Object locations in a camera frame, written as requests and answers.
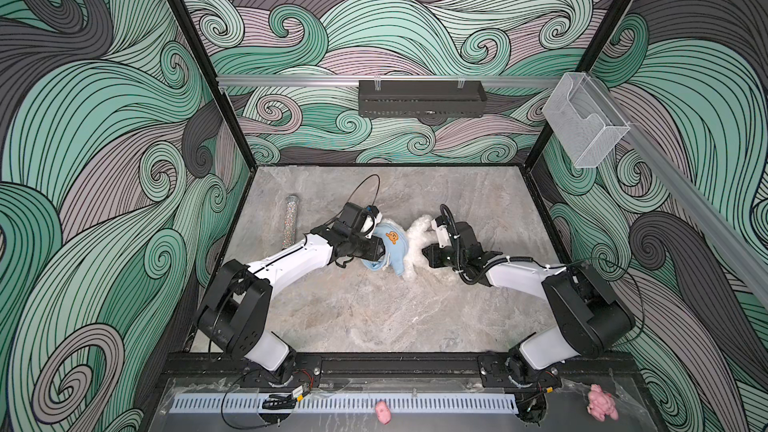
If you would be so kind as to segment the light blue teddy hoodie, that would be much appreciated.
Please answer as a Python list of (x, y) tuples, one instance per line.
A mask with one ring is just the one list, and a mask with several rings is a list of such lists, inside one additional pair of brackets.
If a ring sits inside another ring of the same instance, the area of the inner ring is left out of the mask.
[(363, 260), (362, 264), (372, 271), (389, 267), (402, 277), (406, 272), (405, 259), (409, 252), (406, 231), (397, 223), (384, 219), (375, 227), (373, 236), (382, 240), (384, 255), (377, 261)]

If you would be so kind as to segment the white teddy bear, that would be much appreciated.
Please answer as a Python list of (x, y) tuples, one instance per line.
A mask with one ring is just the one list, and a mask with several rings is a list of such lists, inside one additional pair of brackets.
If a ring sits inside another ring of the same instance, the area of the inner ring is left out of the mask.
[[(432, 220), (433, 218), (429, 215), (424, 215), (417, 218), (408, 228), (402, 227), (407, 234), (409, 252), (405, 259), (406, 272), (400, 277), (401, 279), (413, 281), (421, 272), (452, 274), (452, 269), (449, 267), (431, 268), (427, 259), (422, 255), (422, 249), (437, 238), (435, 232), (430, 232)], [(382, 270), (394, 272), (389, 267)]]

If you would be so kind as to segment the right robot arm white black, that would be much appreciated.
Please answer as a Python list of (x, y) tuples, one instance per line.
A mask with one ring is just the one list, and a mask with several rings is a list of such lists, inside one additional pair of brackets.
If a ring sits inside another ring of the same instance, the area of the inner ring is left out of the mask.
[(422, 249), (432, 268), (449, 267), (467, 285), (511, 289), (547, 303), (555, 325), (513, 346), (505, 367), (513, 382), (531, 386), (555, 363), (595, 359), (636, 325), (613, 287), (588, 264), (543, 265), (531, 257), (485, 251), (466, 222), (440, 216), (437, 242)]

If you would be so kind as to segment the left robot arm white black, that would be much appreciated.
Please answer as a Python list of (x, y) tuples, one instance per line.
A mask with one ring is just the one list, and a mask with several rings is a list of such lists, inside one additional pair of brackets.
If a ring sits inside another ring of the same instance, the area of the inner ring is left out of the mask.
[(197, 329), (224, 354), (256, 363), (284, 382), (294, 367), (295, 350), (266, 330), (271, 299), (332, 263), (341, 267), (354, 259), (382, 259), (385, 243), (374, 235), (381, 220), (376, 206), (348, 202), (337, 216), (281, 252), (249, 264), (226, 262), (205, 290)]

